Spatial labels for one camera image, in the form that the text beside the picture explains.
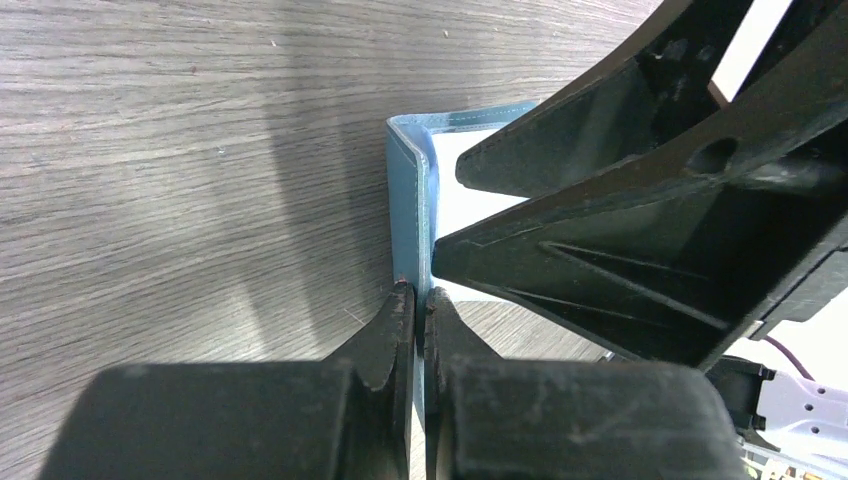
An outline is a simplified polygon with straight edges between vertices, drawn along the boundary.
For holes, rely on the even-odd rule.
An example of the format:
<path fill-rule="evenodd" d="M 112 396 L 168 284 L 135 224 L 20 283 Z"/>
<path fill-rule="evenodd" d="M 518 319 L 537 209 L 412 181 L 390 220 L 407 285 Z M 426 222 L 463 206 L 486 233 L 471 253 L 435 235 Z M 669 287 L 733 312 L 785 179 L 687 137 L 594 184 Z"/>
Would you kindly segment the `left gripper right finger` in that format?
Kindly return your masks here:
<path fill-rule="evenodd" d="M 728 412 L 668 363 L 505 359 L 432 289 L 424 325 L 430 479 L 742 479 Z"/>

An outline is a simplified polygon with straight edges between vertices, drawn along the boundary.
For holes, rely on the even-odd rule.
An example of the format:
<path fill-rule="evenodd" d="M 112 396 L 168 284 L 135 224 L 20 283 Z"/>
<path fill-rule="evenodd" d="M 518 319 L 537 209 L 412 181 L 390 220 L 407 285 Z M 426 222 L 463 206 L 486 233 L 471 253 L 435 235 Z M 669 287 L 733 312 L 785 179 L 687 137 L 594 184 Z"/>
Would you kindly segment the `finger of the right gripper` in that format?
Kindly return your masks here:
<path fill-rule="evenodd" d="M 457 180 L 537 197 L 677 137 L 717 110 L 707 84 L 750 6 L 662 2 L 596 65 L 461 154 Z"/>
<path fill-rule="evenodd" d="M 704 368 L 847 245 L 847 30 L 818 26 L 649 153 L 436 242 L 442 279 Z"/>

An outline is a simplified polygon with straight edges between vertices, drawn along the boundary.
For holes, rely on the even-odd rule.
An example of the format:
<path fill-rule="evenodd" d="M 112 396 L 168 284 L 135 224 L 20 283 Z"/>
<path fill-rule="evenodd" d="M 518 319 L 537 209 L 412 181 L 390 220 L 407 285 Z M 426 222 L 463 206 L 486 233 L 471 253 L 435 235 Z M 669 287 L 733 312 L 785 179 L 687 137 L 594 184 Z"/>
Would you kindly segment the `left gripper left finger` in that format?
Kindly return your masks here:
<path fill-rule="evenodd" d="M 131 364 L 78 398 L 44 479 L 405 479 L 416 299 L 397 283 L 326 358 Z"/>

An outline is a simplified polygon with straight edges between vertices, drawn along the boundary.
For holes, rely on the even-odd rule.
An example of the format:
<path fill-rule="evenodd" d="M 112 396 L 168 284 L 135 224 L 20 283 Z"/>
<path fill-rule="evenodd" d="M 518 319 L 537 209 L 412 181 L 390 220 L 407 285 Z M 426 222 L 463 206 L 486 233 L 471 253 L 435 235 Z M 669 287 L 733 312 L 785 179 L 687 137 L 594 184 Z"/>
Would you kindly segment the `white credit card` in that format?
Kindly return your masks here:
<path fill-rule="evenodd" d="M 455 169 L 459 155 L 495 132 L 492 128 L 432 136 L 434 157 L 430 161 L 428 194 L 430 230 L 434 240 L 525 200 L 523 197 L 470 189 L 457 180 Z"/>

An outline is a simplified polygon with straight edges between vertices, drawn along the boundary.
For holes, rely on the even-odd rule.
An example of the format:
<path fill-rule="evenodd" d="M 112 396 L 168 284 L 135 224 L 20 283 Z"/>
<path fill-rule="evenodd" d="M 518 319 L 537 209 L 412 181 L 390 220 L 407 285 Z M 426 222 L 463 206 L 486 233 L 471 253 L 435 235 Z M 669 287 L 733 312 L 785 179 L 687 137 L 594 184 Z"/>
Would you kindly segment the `blue card holder wallet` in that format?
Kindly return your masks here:
<path fill-rule="evenodd" d="M 416 290 L 413 404 L 420 420 L 426 413 L 426 300 L 428 292 L 438 284 L 431 273 L 436 241 L 431 237 L 428 194 L 430 161 L 434 157 L 432 136 L 492 128 L 498 131 L 537 104 L 530 100 L 471 110 L 407 113 L 386 121 L 392 271 L 395 279 L 412 284 Z"/>

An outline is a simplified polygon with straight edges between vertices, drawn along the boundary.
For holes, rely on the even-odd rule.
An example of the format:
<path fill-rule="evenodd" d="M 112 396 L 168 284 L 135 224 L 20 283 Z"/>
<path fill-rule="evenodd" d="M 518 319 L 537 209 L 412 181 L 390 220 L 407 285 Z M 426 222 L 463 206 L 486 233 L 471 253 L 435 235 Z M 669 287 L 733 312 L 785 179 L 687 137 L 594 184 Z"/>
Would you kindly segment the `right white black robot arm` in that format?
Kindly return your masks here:
<path fill-rule="evenodd" d="M 665 1 L 455 175 L 519 203 L 440 238 L 435 277 L 710 370 L 741 429 L 846 455 L 845 388 L 722 359 L 847 285 L 845 2 Z"/>

